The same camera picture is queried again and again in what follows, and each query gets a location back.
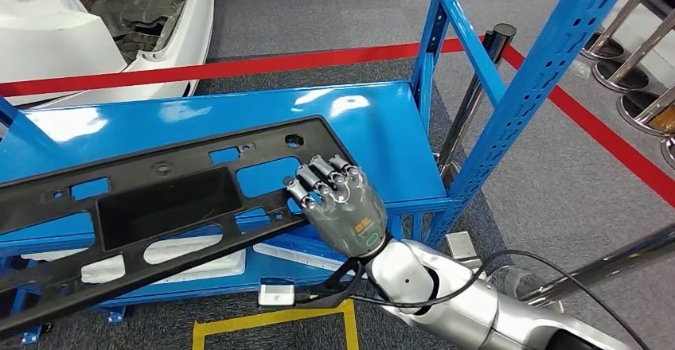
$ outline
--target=mounting hole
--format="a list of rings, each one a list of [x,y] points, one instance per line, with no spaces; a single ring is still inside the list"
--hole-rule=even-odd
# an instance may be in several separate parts
[[[294,149],[297,149],[298,147],[302,146],[305,144],[305,140],[302,139],[300,135],[297,134],[291,134],[286,136],[286,144],[289,147],[292,147]]]

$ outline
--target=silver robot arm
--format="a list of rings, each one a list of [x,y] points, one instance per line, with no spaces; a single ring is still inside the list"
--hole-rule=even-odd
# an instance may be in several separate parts
[[[366,271],[387,297],[398,302],[442,297],[473,276],[471,269],[445,254],[408,240],[391,240]],[[568,314],[514,300],[482,280],[431,308],[382,309],[466,350],[630,349]]]
[[[339,156],[329,161],[312,158],[286,185],[321,237],[334,250],[365,264],[369,280],[389,301],[439,298],[473,276],[471,269],[422,243],[389,239],[384,205],[374,187],[360,168]],[[630,350],[570,315],[514,300],[482,280],[436,305],[381,307],[465,350]]]

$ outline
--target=chrome stanchion base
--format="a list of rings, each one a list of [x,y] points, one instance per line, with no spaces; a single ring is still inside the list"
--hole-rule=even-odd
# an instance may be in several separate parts
[[[629,125],[642,131],[643,133],[657,135],[659,137],[668,137],[673,132],[655,129],[649,125],[643,125],[635,120],[649,105],[651,105],[658,95],[648,91],[629,91],[616,100],[616,110]]]
[[[661,153],[670,167],[675,169],[675,136],[661,142]]]
[[[598,51],[591,52],[591,47],[600,37],[601,33],[593,33],[591,39],[581,48],[581,55],[591,60],[613,60],[623,56],[625,50],[615,39],[610,38],[607,43]]]
[[[619,82],[610,82],[609,78],[622,64],[623,62],[618,60],[598,61],[593,65],[593,76],[606,88],[622,93],[642,90],[650,84],[650,78],[640,68],[632,68]]]

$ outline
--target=cable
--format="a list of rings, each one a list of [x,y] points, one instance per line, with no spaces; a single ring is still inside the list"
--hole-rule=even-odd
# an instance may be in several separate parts
[[[451,299],[459,296],[462,294],[465,290],[469,289],[479,278],[481,273],[483,273],[486,268],[497,258],[502,257],[503,255],[520,255],[520,256],[525,256],[525,257],[530,257],[531,259],[535,259],[539,261],[540,263],[546,264],[547,266],[551,267],[553,270],[556,272],[562,274],[564,277],[569,278],[571,282],[573,282],[576,286],[579,287],[583,292],[588,294],[595,302],[597,302],[600,306],[603,307],[611,316],[614,318],[627,332],[630,334],[630,336],[633,337],[635,342],[640,345],[642,350],[650,350],[650,347],[647,346],[644,340],[640,338],[640,336],[633,330],[633,328],[626,323],[621,316],[618,315],[611,307],[607,305],[605,301],[600,299],[595,293],[593,293],[590,289],[588,289],[584,284],[579,282],[576,278],[574,278],[571,274],[569,274],[567,271],[565,271],[563,268],[557,266],[553,262],[548,261],[547,259],[535,255],[532,252],[527,252],[527,251],[519,251],[519,250],[514,250],[514,249],[507,249],[499,252],[495,252],[492,255],[490,255],[486,261],[483,263],[481,268],[474,273],[474,275],[469,279],[469,281],[466,282],[461,288],[457,289],[456,291],[447,294],[442,297],[434,298],[428,301],[422,301],[422,302],[392,302],[392,301],[384,301],[384,300],[379,300],[377,298],[370,298],[366,296],[359,296],[359,295],[350,295],[349,298],[355,300],[355,301],[363,301],[363,302],[368,302],[371,304],[375,305],[385,305],[385,306],[394,306],[396,308],[424,308],[427,306],[433,306],[437,305],[440,303],[443,303],[445,301],[450,301]]]

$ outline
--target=red barrier rope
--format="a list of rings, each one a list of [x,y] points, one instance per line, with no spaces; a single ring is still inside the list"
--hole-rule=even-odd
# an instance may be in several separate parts
[[[180,68],[18,81],[0,84],[0,95],[4,97],[16,97],[18,95],[45,94],[61,91],[73,92],[164,82],[287,72],[299,69],[410,58],[417,56],[418,49],[419,43],[408,43],[327,52],[300,53],[288,56],[251,58],[247,60],[183,66]],[[461,51],[462,46],[459,44],[458,39],[451,38],[443,42],[442,53]]]

